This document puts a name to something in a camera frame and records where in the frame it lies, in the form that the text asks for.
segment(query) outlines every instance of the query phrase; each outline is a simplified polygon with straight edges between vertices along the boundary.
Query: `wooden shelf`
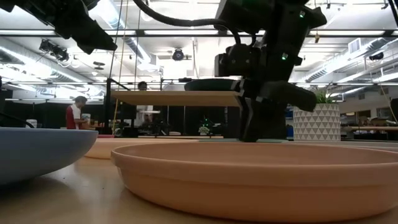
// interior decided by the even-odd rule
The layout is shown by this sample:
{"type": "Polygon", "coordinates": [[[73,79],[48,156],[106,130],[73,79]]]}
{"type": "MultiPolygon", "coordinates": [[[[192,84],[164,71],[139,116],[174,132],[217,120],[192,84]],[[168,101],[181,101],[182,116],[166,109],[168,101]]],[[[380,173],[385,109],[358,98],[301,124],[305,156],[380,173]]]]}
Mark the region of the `wooden shelf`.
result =
{"type": "Polygon", "coordinates": [[[112,91],[112,97],[131,105],[239,106],[233,91],[112,91]]]}

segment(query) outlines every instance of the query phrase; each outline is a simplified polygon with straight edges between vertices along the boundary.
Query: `blue dish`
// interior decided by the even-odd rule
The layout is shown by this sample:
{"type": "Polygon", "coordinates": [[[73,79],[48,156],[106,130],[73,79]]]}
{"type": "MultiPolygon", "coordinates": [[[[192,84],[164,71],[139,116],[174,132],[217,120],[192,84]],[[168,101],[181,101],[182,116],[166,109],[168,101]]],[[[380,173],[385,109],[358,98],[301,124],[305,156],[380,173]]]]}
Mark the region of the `blue dish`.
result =
{"type": "Polygon", "coordinates": [[[0,128],[0,185],[62,169],[83,157],[97,131],[0,128]]]}

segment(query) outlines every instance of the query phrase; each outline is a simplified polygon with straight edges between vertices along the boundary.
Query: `person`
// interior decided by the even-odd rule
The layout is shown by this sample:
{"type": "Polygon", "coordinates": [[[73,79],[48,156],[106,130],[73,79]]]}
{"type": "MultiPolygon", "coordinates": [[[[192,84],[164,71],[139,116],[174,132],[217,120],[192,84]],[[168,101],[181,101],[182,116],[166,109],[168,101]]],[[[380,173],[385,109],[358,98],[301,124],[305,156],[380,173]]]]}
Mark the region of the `person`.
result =
{"type": "Polygon", "coordinates": [[[138,90],[139,91],[147,91],[148,84],[144,81],[138,83],[138,90]]]}
{"type": "MultiPolygon", "coordinates": [[[[148,88],[148,84],[146,82],[140,82],[138,83],[138,90],[139,91],[146,91],[148,88]]],[[[154,107],[153,106],[145,106],[145,105],[137,105],[137,114],[136,114],[136,119],[134,120],[134,126],[139,127],[144,124],[146,121],[146,115],[149,119],[149,115],[145,114],[145,111],[153,111],[154,107]]]]}
{"type": "Polygon", "coordinates": [[[81,118],[81,109],[87,103],[87,98],[78,96],[75,103],[67,108],[67,129],[83,129],[82,125],[88,121],[81,118]]]}

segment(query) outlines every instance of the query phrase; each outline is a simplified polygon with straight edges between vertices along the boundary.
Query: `white planter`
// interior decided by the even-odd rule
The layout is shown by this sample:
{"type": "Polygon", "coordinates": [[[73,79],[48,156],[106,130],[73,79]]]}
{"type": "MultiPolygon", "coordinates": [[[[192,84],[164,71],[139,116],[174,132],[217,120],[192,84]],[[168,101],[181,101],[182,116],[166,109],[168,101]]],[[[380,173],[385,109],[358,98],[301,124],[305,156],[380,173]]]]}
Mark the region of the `white planter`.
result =
{"type": "Polygon", "coordinates": [[[340,141],[337,104],[317,104],[314,112],[294,108],[294,141],[340,141]]]}

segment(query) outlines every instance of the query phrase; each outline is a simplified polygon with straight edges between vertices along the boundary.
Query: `fluorescent light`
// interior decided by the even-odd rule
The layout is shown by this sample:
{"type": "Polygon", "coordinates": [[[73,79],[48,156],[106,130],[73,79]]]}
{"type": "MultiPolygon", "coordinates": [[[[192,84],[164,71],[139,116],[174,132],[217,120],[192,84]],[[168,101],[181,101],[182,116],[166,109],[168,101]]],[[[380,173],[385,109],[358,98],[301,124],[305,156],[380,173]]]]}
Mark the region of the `fluorescent light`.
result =
{"type": "Polygon", "coordinates": [[[355,89],[353,89],[353,90],[348,90],[347,92],[344,92],[344,94],[350,94],[350,93],[355,93],[355,92],[357,92],[357,91],[359,91],[359,90],[362,90],[362,89],[364,89],[365,87],[359,87],[359,88],[355,88],[355,89]]]}
{"type": "Polygon", "coordinates": [[[106,30],[105,31],[108,35],[135,35],[136,31],[134,30],[106,30]]]}
{"type": "Polygon", "coordinates": [[[6,99],[6,101],[45,101],[43,98],[34,98],[34,99],[6,99]]]}
{"type": "Polygon", "coordinates": [[[383,76],[381,76],[379,78],[375,78],[373,80],[373,82],[385,82],[385,81],[392,80],[392,79],[395,79],[395,78],[398,78],[398,72],[397,73],[388,74],[388,75],[383,75],[383,76]]]}
{"type": "Polygon", "coordinates": [[[12,84],[25,84],[25,85],[46,85],[47,82],[12,82],[12,84]]]}
{"type": "Polygon", "coordinates": [[[15,88],[20,88],[21,90],[36,91],[35,88],[28,86],[28,85],[13,85],[13,84],[7,84],[7,85],[15,87],[15,88]]]}
{"type": "Polygon", "coordinates": [[[330,94],[328,97],[335,97],[335,96],[338,96],[338,95],[340,95],[341,93],[332,93],[332,94],[330,94]]]}
{"type": "MultiPolygon", "coordinates": [[[[228,35],[232,35],[231,31],[226,32],[228,35]]],[[[265,30],[260,30],[256,35],[264,35],[266,33],[265,30]]],[[[247,32],[238,32],[239,35],[250,35],[247,32]]]]}
{"type": "Polygon", "coordinates": [[[362,74],[350,75],[348,77],[342,78],[341,80],[338,80],[337,82],[338,83],[348,82],[348,81],[351,81],[351,80],[354,80],[354,79],[360,77],[361,75],[362,74]]]}
{"type": "Polygon", "coordinates": [[[373,85],[373,83],[337,83],[337,85],[346,85],[346,86],[369,86],[369,85],[373,85]]]}
{"type": "Polygon", "coordinates": [[[311,30],[310,35],[382,35],[384,30],[311,30]]]}
{"type": "Polygon", "coordinates": [[[0,35],[56,35],[54,30],[0,30],[0,35]]]}
{"type": "Polygon", "coordinates": [[[88,83],[67,83],[67,82],[56,82],[54,85],[87,85],[88,83]]]}
{"type": "Polygon", "coordinates": [[[297,86],[327,86],[329,83],[295,83],[297,86]]]}
{"type": "Polygon", "coordinates": [[[218,30],[145,30],[147,35],[215,35],[218,30]]]}
{"type": "Polygon", "coordinates": [[[382,86],[398,86],[398,83],[379,83],[382,86]]]}

